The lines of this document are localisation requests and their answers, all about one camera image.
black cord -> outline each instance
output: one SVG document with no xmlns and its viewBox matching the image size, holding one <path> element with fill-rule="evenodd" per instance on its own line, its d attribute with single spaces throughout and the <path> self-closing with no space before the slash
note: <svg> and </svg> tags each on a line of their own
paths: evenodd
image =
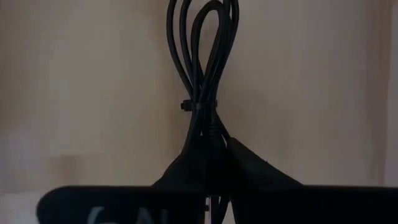
<svg viewBox="0 0 398 224">
<path fill-rule="evenodd" d="M 222 144 L 229 139 L 229 134 L 216 111 L 216 95 L 221 75 L 235 40 L 239 22 L 238 0 L 224 0 L 223 2 L 210 0 L 199 11 L 193 22 L 190 54 L 187 40 L 187 14 L 191 1 L 183 0 L 179 20 L 180 41 L 185 69 L 178 56 L 174 39 L 174 10 L 177 0 L 170 0 L 167 10 L 167 41 L 170 53 L 190 96 L 190 100 L 184 101 L 182 106 L 190 104 L 190 109 L 192 109 L 192 118 L 183 151 L 187 150 L 191 143 L 200 136 L 219 138 Z M 218 13 L 219 26 L 206 69 L 203 72 L 199 61 L 200 32 L 203 21 L 211 11 Z M 212 224 L 222 223 L 228 203 L 229 197 L 227 195 L 222 196 L 220 201 L 218 197 L 211 197 Z"/>
</svg>

cable bundle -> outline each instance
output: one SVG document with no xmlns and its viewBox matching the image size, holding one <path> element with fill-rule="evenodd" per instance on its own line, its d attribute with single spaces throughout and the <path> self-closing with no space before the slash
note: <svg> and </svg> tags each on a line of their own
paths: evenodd
<svg viewBox="0 0 398 224">
<path fill-rule="evenodd" d="M 188 91 L 190 100 L 182 103 L 182 109 L 192 111 L 192 118 L 183 151 L 198 138 L 210 138 L 215 144 L 225 147 L 229 134 L 217 114 L 217 90 L 229 53 L 236 36 L 239 22 L 238 0 L 211 0 L 197 14 L 191 32 L 189 51 L 187 40 L 187 14 L 192 0 L 184 0 L 180 11 L 179 29 L 185 68 L 177 53 L 174 39 L 174 10 L 177 0 L 170 0 L 167 10 L 167 40 L 177 71 Z M 219 26 L 211 49 L 206 69 L 203 71 L 199 61 L 200 32 L 209 12 L 218 13 Z M 221 223 L 229 203 L 227 195 L 211 197 L 211 222 Z"/>
</svg>

black object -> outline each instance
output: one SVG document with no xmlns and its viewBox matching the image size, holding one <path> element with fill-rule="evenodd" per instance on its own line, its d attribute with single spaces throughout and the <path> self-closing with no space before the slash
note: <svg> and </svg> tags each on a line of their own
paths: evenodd
<svg viewBox="0 0 398 224">
<path fill-rule="evenodd" d="M 186 31 L 191 0 L 183 1 L 179 28 L 185 69 L 174 39 L 176 2 L 170 0 L 167 10 L 167 40 L 190 95 L 181 109 L 192 112 L 181 154 L 151 187 L 51 191 L 37 207 L 41 224 L 203 224 L 206 197 L 212 224 L 222 223 L 229 201 L 237 224 L 398 222 L 397 189 L 302 185 L 231 138 L 216 112 L 216 94 L 238 29 L 238 0 L 205 4 L 193 23 L 191 53 Z M 219 28 L 203 71 L 199 40 L 210 11 L 218 13 Z"/>
</svg>

coiled cable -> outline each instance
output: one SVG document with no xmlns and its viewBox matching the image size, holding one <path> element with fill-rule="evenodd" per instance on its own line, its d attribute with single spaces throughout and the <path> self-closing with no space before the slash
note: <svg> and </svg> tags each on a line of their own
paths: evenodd
<svg viewBox="0 0 398 224">
<path fill-rule="evenodd" d="M 201 136 L 221 138 L 223 143 L 229 139 L 229 134 L 216 111 L 216 96 L 239 23 L 238 0 L 223 0 L 223 2 L 210 0 L 200 9 L 193 21 L 190 51 L 187 40 L 187 14 L 191 2 L 192 0 L 183 0 L 179 18 L 180 43 L 185 68 L 178 56 L 174 38 L 174 11 L 177 0 L 170 0 L 167 9 L 167 41 L 170 53 L 190 96 L 190 100 L 182 103 L 182 108 L 192 111 L 183 151 L 189 149 L 190 145 Z M 199 61 L 200 33 L 203 22 L 211 11 L 218 13 L 218 30 L 203 71 Z M 218 197 L 211 197 L 212 224 L 222 223 L 228 203 L 227 195 L 223 195 L 221 200 Z"/>
</svg>

beige wall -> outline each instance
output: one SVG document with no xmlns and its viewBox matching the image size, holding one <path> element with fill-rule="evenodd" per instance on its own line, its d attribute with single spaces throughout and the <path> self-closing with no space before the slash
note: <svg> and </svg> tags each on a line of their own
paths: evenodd
<svg viewBox="0 0 398 224">
<path fill-rule="evenodd" d="M 190 115 L 167 3 L 0 1 L 2 223 L 32 223 L 59 185 L 153 183 L 178 154 Z M 389 7 L 241 1 L 219 97 L 231 134 L 306 184 L 382 184 Z"/>
<path fill-rule="evenodd" d="M 388 97 L 388 141 L 386 154 L 386 184 L 398 186 L 398 1 L 392 11 L 391 75 Z"/>
</svg>

